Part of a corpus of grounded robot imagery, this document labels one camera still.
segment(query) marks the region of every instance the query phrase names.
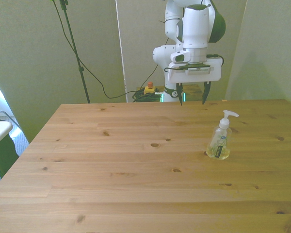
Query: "white pump head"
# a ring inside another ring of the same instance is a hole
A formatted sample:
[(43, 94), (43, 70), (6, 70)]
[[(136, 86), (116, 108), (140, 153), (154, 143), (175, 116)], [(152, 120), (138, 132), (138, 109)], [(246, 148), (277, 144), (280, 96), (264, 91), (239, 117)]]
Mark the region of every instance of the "white pump head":
[(228, 116), (234, 116), (234, 117), (239, 117), (239, 115), (235, 112), (224, 110), (224, 118), (220, 120), (219, 127), (222, 129), (227, 129), (229, 127), (229, 120)]

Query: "pump dispenser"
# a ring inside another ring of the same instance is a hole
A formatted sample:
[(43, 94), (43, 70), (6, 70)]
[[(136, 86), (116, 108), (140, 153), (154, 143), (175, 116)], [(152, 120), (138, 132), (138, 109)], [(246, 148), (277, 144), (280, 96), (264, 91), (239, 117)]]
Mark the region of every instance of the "pump dispenser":
[(206, 153), (213, 159), (226, 159), (229, 156), (230, 149), (228, 147), (232, 130), (229, 128), (229, 116), (239, 117), (235, 112), (224, 110), (224, 118), (220, 120), (218, 127), (214, 128), (212, 139), (207, 146)]

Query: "bottle label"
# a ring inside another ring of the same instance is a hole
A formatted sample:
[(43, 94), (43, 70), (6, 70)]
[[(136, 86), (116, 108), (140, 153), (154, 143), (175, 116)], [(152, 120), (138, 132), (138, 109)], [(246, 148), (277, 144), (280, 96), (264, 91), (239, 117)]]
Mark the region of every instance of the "bottle label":
[(218, 146), (218, 149), (217, 149), (217, 151), (215, 153), (215, 157), (216, 158), (220, 158), (220, 154), (222, 152), (222, 148), (223, 148), (223, 146)]

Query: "floor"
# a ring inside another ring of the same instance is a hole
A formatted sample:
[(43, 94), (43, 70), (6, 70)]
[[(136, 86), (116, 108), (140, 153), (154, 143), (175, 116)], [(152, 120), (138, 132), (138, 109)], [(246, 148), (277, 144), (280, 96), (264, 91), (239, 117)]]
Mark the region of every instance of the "floor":
[(9, 121), (13, 125), (13, 129), (9, 132), (9, 135), (14, 141), (16, 153), (20, 156), (29, 145), (24, 133), (7, 116), (0, 116), (0, 119)]

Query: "wooden table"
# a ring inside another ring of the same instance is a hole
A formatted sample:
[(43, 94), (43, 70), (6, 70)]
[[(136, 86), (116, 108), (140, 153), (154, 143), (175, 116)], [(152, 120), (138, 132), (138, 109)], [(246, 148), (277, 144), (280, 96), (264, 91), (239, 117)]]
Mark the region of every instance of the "wooden table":
[(291, 233), (291, 104), (62, 105), (0, 181), (0, 233), (24, 232)]

